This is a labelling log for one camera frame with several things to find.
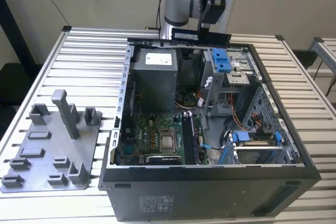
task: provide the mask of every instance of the label sticker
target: label sticker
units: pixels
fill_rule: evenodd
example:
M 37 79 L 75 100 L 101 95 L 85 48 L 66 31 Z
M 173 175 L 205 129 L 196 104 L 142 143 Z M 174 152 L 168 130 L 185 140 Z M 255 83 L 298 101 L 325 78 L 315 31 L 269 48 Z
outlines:
M 176 39 L 191 39 L 191 40 L 198 40 L 198 35 L 196 34 L 181 34 L 175 33 Z
M 173 211 L 173 195 L 139 196 L 140 211 L 145 212 L 171 212 Z
M 197 105 L 198 105 L 199 107 L 202 107 L 203 102 L 204 102 L 203 98 L 199 98 Z
M 172 55 L 171 54 L 159 54 L 149 52 L 146 54 L 146 65 L 172 65 Z
M 239 67 L 239 62 L 237 62 L 237 61 L 231 61 L 231 66 L 233 66 L 233 67 Z

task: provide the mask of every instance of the blue plastic latch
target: blue plastic latch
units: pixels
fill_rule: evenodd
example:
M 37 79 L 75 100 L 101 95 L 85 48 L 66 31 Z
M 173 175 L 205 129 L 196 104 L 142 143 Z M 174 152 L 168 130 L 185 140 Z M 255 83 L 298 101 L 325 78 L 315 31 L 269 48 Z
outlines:
M 233 139 L 233 142 L 234 142 L 234 143 L 238 142 L 238 135 L 237 135 L 237 132 L 234 132 L 234 133 L 232 134 L 232 139 Z
M 238 141 L 250 141 L 250 136 L 247 131 L 235 131 L 232 134 L 233 142 L 236 143 Z
M 247 131 L 236 131 L 239 141 L 250 141 L 250 136 Z
M 281 145 L 281 142 L 282 142 L 281 140 L 282 140 L 282 138 L 281 138 L 281 134 L 280 134 L 280 132 L 276 131 L 276 132 L 274 133 L 274 140 L 276 141 L 276 143 L 277 143 L 278 146 Z
M 231 63 L 227 57 L 226 50 L 223 48 L 212 49 L 212 55 L 214 57 L 215 64 L 217 66 L 217 72 L 230 73 L 232 70 Z
M 206 149 L 211 149 L 211 145 L 207 145 L 204 143 L 201 144 L 201 147 L 206 148 Z

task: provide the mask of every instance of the aluminum extrusion table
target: aluminum extrusion table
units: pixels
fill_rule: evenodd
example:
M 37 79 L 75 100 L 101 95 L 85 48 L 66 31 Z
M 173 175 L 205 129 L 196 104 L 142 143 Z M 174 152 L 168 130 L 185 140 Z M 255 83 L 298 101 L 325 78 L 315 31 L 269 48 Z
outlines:
M 0 142 L 0 178 L 7 174 L 30 125 L 34 103 L 50 111 L 55 89 L 66 89 L 79 111 L 103 113 L 86 190 L 0 193 L 0 220 L 11 223 L 116 223 L 105 191 L 97 186 L 104 145 L 113 128 L 118 86 L 128 37 L 158 38 L 156 30 L 72 28 L 63 31 L 22 106 Z M 195 220 L 183 223 L 336 223 L 336 112 L 294 56 L 275 36 L 236 35 L 231 42 L 254 44 L 322 180 L 276 218 Z

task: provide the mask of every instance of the metal frame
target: metal frame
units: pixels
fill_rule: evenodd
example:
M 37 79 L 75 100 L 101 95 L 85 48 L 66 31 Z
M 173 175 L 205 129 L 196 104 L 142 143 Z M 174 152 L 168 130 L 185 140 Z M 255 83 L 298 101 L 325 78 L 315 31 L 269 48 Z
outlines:
M 99 185 L 97 176 L 101 172 L 103 152 L 114 125 L 113 108 L 106 107 L 105 100 L 115 97 L 113 95 L 115 92 L 109 87 L 111 84 L 108 84 L 108 80 L 116 76 L 113 72 L 113 61 L 118 60 L 120 56 L 116 54 L 125 50 L 127 37 L 137 36 L 158 38 L 159 35 L 157 31 L 152 30 L 94 28 L 73 28 L 70 32 L 60 35 L 23 105 L 0 142 L 0 177 L 6 174 L 9 168 L 9 163 L 4 163 L 4 159 L 14 157 L 18 148 L 15 145 L 23 140 L 25 133 L 19 130 L 30 125 L 30 120 L 26 120 L 25 117 L 28 115 L 31 104 L 36 99 L 38 101 L 48 99 L 47 95 L 50 90 L 55 89 L 54 85 L 66 86 L 71 82 L 77 84 L 76 87 L 72 86 L 72 94 L 81 96 L 74 99 L 82 100 L 83 105 L 85 103 L 89 105 L 90 101 L 95 100 L 104 116 L 92 165 L 90 186 L 80 191 L 0 194 L 1 220 L 12 220 L 14 223 L 16 223 L 15 220 L 21 220 L 23 223 L 37 224 L 58 223 L 59 221 L 74 223 L 79 220 L 83 223 L 117 223 L 107 193 L 97 188 Z M 318 88 L 312 85 L 311 78 L 307 78 L 307 72 L 300 67 L 299 62 L 295 61 L 291 50 L 285 48 L 275 36 L 232 35 L 231 41 L 254 44 L 261 60 L 266 61 L 266 70 L 274 87 L 302 138 L 305 148 L 316 164 L 322 180 L 275 218 L 194 220 L 192 222 L 213 224 L 334 223 L 336 219 L 336 158 L 334 158 L 336 135 L 333 131 L 335 119 L 332 111 L 321 99 Z M 289 67 L 277 67 L 279 61 L 293 64 Z M 75 82 L 75 79 L 79 77 L 85 77 L 88 80 Z M 288 84 L 289 77 L 291 82 L 299 82 L 301 87 L 285 85 L 284 83 Z M 95 84 L 95 87 L 89 88 L 88 83 Z M 321 108 L 314 109 L 305 103 L 311 100 L 319 101 Z
M 323 62 L 336 74 L 336 39 L 314 38 L 310 51 L 317 53 Z

